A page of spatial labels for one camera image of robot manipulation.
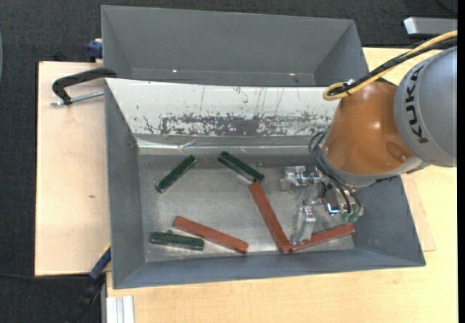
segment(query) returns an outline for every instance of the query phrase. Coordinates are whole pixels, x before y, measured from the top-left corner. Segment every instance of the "red wooden bar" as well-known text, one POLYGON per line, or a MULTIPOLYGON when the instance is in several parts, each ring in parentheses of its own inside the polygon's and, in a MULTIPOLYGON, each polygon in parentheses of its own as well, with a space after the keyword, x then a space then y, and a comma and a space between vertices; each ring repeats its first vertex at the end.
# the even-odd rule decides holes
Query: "red wooden bar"
POLYGON ((273 240, 278 246, 278 250, 282 253, 290 251, 291 244, 289 243, 286 234, 284 234, 283 228, 281 227, 274 210, 271 208, 271 204, 262 189, 262 185, 260 185, 258 181, 255 181, 248 186, 248 190, 254 197, 256 206, 259 208, 264 222, 266 223, 273 240))
POLYGON ((300 245, 292 245, 291 252, 312 247, 313 245, 317 245, 323 242, 327 242, 329 240, 343 237, 344 235, 349 235, 353 232, 355 232, 355 228, 352 224, 345 224, 341 226, 336 226, 332 229, 323 230, 322 232, 314 233, 310 240, 307 240, 306 242, 303 242, 300 245))
POLYGON ((198 224, 194 221, 188 220, 187 218, 177 216, 174 220, 174 227, 176 229, 188 232, 198 237, 202 237, 210 242, 222 245, 223 247, 235 250, 239 253, 246 254, 248 250, 248 243, 238 238, 231 237, 225 233, 221 233, 218 230, 209 228, 202 224, 198 224))

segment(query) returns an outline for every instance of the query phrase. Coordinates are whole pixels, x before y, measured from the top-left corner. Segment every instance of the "yellow cable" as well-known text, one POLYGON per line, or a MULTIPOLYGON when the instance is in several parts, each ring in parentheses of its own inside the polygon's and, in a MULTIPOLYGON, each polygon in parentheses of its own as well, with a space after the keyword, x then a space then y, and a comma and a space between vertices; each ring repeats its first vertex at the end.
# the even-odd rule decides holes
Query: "yellow cable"
MULTIPOLYGON (((425 49, 425 48, 427 48, 429 46, 435 45, 436 43, 439 43, 441 41, 446 41, 448 39, 455 38, 456 36, 457 36, 457 30, 451 31, 451 32, 446 33, 446 34, 442 34, 440 36, 436 36, 433 39, 431 39, 429 41, 426 41, 423 44, 420 44, 419 46, 415 47, 414 49, 410 50, 409 52, 404 53, 402 57, 408 56, 410 54, 414 54, 415 52, 421 51, 422 49, 425 49)), ((336 88, 343 87, 344 83, 340 82, 340 83, 331 84, 323 92, 323 98, 325 100, 327 100, 327 101, 333 101, 335 99, 342 99, 342 98, 344 98, 346 96, 349 96, 350 94, 354 94, 355 92, 361 90, 363 87, 367 86, 368 84, 373 83, 376 79, 380 79, 380 77, 387 74, 392 69, 395 69, 399 65, 400 64, 397 64, 395 66, 392 66, 389 69, 381 71, 379 74, 376 74, 375 76, 367 79, 366 81, 360 83, 359 85, 357 85, 357 86, 355 86, 355 87, 353 87, 353 88, 351 88, 351 89, 349 89, 347 91, 341 92, 339 94, 330 95, 329 93, 331 91, 333 91, 334 89, 336 89, 336 88)))

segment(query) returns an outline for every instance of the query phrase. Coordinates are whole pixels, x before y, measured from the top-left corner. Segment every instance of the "kuka logo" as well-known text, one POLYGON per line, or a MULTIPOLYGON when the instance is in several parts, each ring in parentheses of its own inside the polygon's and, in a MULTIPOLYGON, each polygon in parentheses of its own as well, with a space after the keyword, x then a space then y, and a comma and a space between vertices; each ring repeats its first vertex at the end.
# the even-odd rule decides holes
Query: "kuka logo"
MULTIPOLYGON (((413 72, 413 74, 410 77, 410 80, 412 82, 416 82, 416 80, 418 79, 420 70, 422 68, 423 66, 421 66, 419 69, 413 72)), ((415 91, 415 87, 416 87, 415 83, 413 83, 412 87, 410 86, 407 87, 408 97, 405 99, 405 103, 407 105, 405 108, 405 111, 407 113, 412 113, 412 118, 408 121, 408 123, 411 126, 413 134, 415 134, 418 137, 418 142, 420 144, 424 144, 425 142, 428 142, 428 139, 423 136, 423 129, 421 128, 419 120, 416 117, 416 108, 415 108, 415 104, 413 103, 415 101, 415 94, 413 93, 415 91)))

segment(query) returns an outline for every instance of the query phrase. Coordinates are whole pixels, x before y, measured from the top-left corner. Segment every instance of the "gray tray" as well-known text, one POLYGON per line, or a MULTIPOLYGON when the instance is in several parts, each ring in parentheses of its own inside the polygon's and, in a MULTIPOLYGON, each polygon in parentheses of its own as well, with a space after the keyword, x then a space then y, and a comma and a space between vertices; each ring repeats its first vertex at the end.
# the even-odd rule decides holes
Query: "gray tray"
MULTIPOLYGON (((316 86, 366 72, 353 22, 128 7, 102 13, 105 67, 120 77, 150 79, 105 83, 115 288, 424 265, 399 179, 358 192, 365 213, 353 235, 279 254, 248 182, 217 162, 227 150, 265 175, 264 191, 290 237, 309 187, 283 193, 279 178, 288 165, 312 169, 310 136, 331 122, 336 104, 322 102, 316 86), (210 86, 173 90, 154 80, 219 84, 229 96, 215 97, 221 90, 210 86), (263 87, 269 85, 285 88, 263 87), (172 102, 161 96, 166 92, 172 102), (186 115, 197 126, 228 117, 232 128, 188 131, 186 115), (195 166, 158 194, 155 183, 190 154, 198 158, 195 166), (249 253, 210 242, 203 252, 150 244, 150 233, 172 229, 175 216, 239 237, 250 243, 249 253)), ((322 208, 316 216, 315 231, 341 223, 322 208)))

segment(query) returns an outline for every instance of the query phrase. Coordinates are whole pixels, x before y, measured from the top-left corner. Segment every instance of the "gray carpet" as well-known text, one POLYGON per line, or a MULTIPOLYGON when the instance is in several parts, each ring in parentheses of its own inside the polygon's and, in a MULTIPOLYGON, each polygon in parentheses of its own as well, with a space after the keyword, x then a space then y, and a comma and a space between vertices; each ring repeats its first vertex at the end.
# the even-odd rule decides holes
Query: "gray carpet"
MULTIPOLYGON (((454 0, 445 1, 456 9, 454 0)), ((101 35, 101 4, 349 18, 365 46, 410 44, 401 26, 408 15, 448 15, 435 0, 0 0, 0 273, 33 275, 35 64, 57 53, 88 61, 85 45, 101 35)), ((84 283, 0 275, 0 320, 62 322, 84 283)), ((94 306, 84 321, 98 316, 94 306)))

